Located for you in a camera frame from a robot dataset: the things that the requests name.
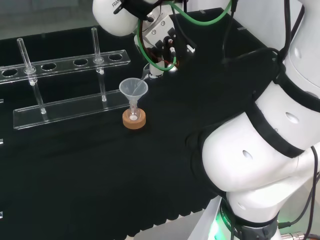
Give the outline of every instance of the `black tablecloth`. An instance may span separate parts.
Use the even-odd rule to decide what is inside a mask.
[[[221,12],[192,16],[205,21]],[[275,74],[268,52],[221,64],[228,20],[200,27],[180,18],[198,49],[177,73],[147,81],[138,103],[147,116],[141,130],[123,126],[124,109],[14,130],[13,110],[36,101],[28,81],[0,85],[0,238],[121,240],[205,208],[214,196],[193,178],[186,136],[243,111],[248,96],[261,94]],[[262,46],[238,27],[232,26],[228,56]],[[106,69],[107,90],[140,78],[146,62],[133,36],[98,33],[102,52],[126,49],[131,59]],[[23,39],[33,62],[93,53],[90,27]],[[22,62],[16,39],[0,41],[0,53],[0,66]],[[99,92],[94,70],[41,78],[39,88],[45,103]]]

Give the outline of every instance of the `acrylic test tube rack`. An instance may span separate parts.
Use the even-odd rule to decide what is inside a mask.
[[[39,62],[30,62],[23,39],[17,40],[24,64],[0,67],[0,85],[28,80],[37,105],[13,111],[14,129],[31,128],[129,106],[128,99],[118,89],[106,92],[104,82],[104,68],[130,63],[126,50],[100,53],[97,29],[94,27],[91,32],[94,54]],[[92,69],[95,69],[98,75],[100,93],[49,103],[43,102],[38,87],[39,78]]]

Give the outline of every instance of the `wire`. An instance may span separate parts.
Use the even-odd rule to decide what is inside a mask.
[[[314,171],[313,171],[313,182],[312,182],[312,197],[311,197],[311,206],[310,206],[310,217],[309,224],[304,235],[303,240],[306,240],[309,237],[312,222],[314,218],[314,210],[315,210],[315,201],[316,201],[316,187],[317,187],[317,172],[318,172],[318,154],[314,146],[311,147],[311,150],[314,155]]]
[[[138,19],[138,26],[140,26],[141,24],[141,20]],[[146,54],[146,51],[144,50],[143,48],[143,45],[141,43],[141,41],[143,41],[143,39],[141,40],[140,39],[140,27],[137,28],[137,31],[136,31],[136,36],[137,36],[137,41],[138,41],[138,45],[139,45],[139,48],[141,50],[141,53],[142,55],[144,56],[144,58],[152,65],[154,66],[155,68],[159,69],[160,71],[170,71],[171,69],[173,69],[175,67],[175,64],[177,63],[177,58],[174,56],[173,57],[173,62],[172,62],[172,65],[169,66],[169,67],[161,67],[161,66],[158,66],[156,63],[154,63],[149,57],[148,55]]]
[[[304,18],[305,11],[306,11],[305,6],[302,5],[300,13],[298,15],[298,18],[296,19],[295,24],[294,24],[292,31],[291,31],[291,41],[294,39],[294,36],[296,35],[296,33],[298,31],[298,28],[301,24],[301,21]]]
[[[234,223],[231,221],[231,237],[230,237],[230,240],[234,240],[235,238],[235,226],[234,226]]]
[[[237,57],[234,57],[234,58],[225,58],[222,63],[223,64],[226,64],[226,63],[230,63],[230,62],[236,62],[236,61],[239,61],[239,60],[242,60],[242,59],[245,59],[245,58],[248,58],[248,57],[251,57],[251,56],[254,56],[254,55],[257,55],[257,54],[260,54],[262,52],[269,52],[269,51],[272,51],[272,52],[275,52],[278,56],[280,55],[280,52],[279,50],[275,49],[275,48],[272,48],[272,47],[263,47],[263,48],[259,48],[257,50],[254,50],[252,52],[249,52],[249,53],[245,53],[245,54],[242,54],[240,56],[237,56]]]
[[[187,44],[189,44],[192,48],[196,49],[197,48],[197,45],[195,44],[194,41],[192,41],[186,34],[185,32],[182,30],[181,28],[181,25],[178,21],[178,18],[177,18],[177,15],[176,15],[176,11],[173,7],[171,7],[171,10],[172,10],[172,13],[173,13],[173,16],[174,16],[174,20],[175,20],[175,23],[176,23],[176,26],[178,27],[181,35],[184,37],[185,41],[187,42]]]
[[[235,11],[237,9],[237,3],[238,3],[237,1],[234,1],[234,3],[231,6],[231,16],[230,16],[231,18],[230,18],[229,24],[228,24],[228,26],[226,28],[226,31],[225,31],[225,34],[224,34],[224,38],[223,38],[223,44],[222,44],[222,57],[223,57],[223,59],[222,59],[222,64],[227,64],[227,63],[231,63],[231,62],[237,62],[239,60],[242,60],[242,59],[257,55],[257,54],[260,54],[262,52],[272,51],[272,52],[275,52],[277,54],[278,64],[281,65],[282,64],[282,60],[280,58],[280,51],[275,49],[275,48],[272,48],[272,47],[263,47],[263,48],[260,48],[260,49],[254,50],[252,52],[248,52],[248,53],[245,53],[245,54],[242,54],[240,56],[233,57],[233,58],[226,57],[227,41],[228,41],[228,37],[229,37],[230,31],[231,31],[232,23],[233,23],[233,20],[234,20],[234,14],[235,14]]]
[[[184,11],[185,13],[188,12],[187,1],[188,1],[188,0],[183,0],[183,11]]]
[[[309,234],[307,239],[316,239],[316,240],[320,240],[320,236],[316,235],[316,234]]]
[[[281,62],[286,58],[292,37],[291,37],[291,11],[290,11],[290,0],[284,0],[284,21],[285,21],[285,45],[284,48],[280,50]]]
[[[227,40],[228,40],[228,37],[229,37],[230,30],[231,30],[232,22],[234,20],[234,15],[235,15],[235,12],[232,11],[228,27],[226,28],[226,31],[225,31],[225,34],[224,34],[223,44],[222,44],[222,56],[223,56],[223,59],[226,59],[226,45],[227,45]]]
[[[318,183],[319,180],[320,180],[320,174],[318,174],[318,176],[317,176],[317,178],[316,178],[316,183]],[[291,227],[292,225],[294,225],[294,224],[296,224],[297,222],[299,222],[299,221],[302,219],[302,217],[305,215],[305,213],[306,213],[306,211],[307,211],[307,209],[308,209],[308,206],[309,206],[310,201],[311,201],[311,197],[312,197],[312,189],[311,189],[311,191],[310,191],[309,197],[308,197],[308,199],[307,199],[307,201],[306,201],[306,204],[305,204],[305,206],[304,206],[301,214],[300,214],[300,215],[296,218],[296,220],[294,220],[294,221],[279,222],[279,224],[278,224],[279,229],[284,229],[284,228]]]
[[[184,18],[186,18],[188,21],[190,21],[193,24],[196,24],[198,26],[209,26],[212,24],[215,24],[217,22],[219,22],[230,10],[231,8],[231,4],[232,4],[232,0],[230,0],[229,4],[226,6],[225,10],[223,11],[223,13],[221,13],[220,16],[218,16],[217,18],[211,20],[211,21],[198,21],[193,19],[192,17],[190,17],[188,14],[186,14],[182,9],[180,9],[177,5],[175,5],[173,2],[169,1],[168,4],[173,7],[175,10],[178,11],[178,13],[180,13]]]

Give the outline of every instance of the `plastic funnel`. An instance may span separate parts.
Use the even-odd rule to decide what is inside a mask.
[[[119,85],[119,90],[130,102],[138,102],[138,100],[148,91],[148,85],[139,78],[127,78]]]

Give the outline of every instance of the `funnel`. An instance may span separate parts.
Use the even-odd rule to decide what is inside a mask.
[[[146,124],[146,113],[138,108],[138,100],[148,91],[148,85],[139,78],[127,78],[119,85],[119,90],[129,100],[130,109],[123,115],[123,124],[129,129],[139,129]]]

